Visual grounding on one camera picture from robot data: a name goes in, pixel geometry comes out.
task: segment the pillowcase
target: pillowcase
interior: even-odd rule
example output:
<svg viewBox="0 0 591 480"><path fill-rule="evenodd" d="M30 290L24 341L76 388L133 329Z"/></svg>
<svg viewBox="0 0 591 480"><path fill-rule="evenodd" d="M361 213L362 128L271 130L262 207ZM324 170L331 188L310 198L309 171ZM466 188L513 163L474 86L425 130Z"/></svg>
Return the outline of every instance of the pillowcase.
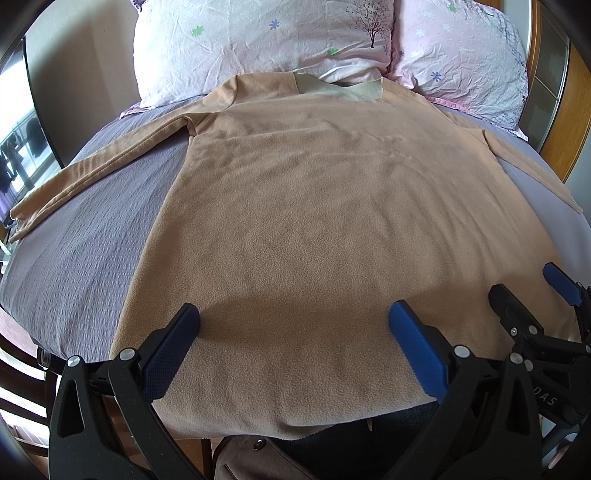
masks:
<svg viewBox="0 0 591 480"><path fill-rule="evenodd" d="M517 133L527 69L505 14L473 0L395 0L395 11L387 78Z"/></svg>
<svg viewBox="0 0 591 480"><path fill-rule="evenodd" d="M134 38L141 106L204 95L241 73L379 79L393 22L391 0L147 0Z"/></svg>

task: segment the chair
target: chair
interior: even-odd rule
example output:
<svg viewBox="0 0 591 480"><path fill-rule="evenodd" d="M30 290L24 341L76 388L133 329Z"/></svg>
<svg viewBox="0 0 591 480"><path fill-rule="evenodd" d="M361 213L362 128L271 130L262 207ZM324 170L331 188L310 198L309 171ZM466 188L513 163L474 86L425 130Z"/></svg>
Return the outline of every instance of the chair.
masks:
<svg viewBox="0 0 591 480"><path fill-rule="evenodd" d="M43 417L33 413L32 411L3 398L0 398L0 409L24 419L40 423L41 425L49 426L51 411L53 410L53 404L56 399L57 375L51 371L45 371L39 366L36 358L20 350L1 334L0 350L3 350L8 355L29 367L45 372L45 380L39 380L20 372L3 361L0 361L0 387L18 395L19 397L26 398L27 400L41 405L45 408L46 416ZM37 456L47 457L46 447L34 445L21 439L17 439L17 441L26 452Z"/></svg>

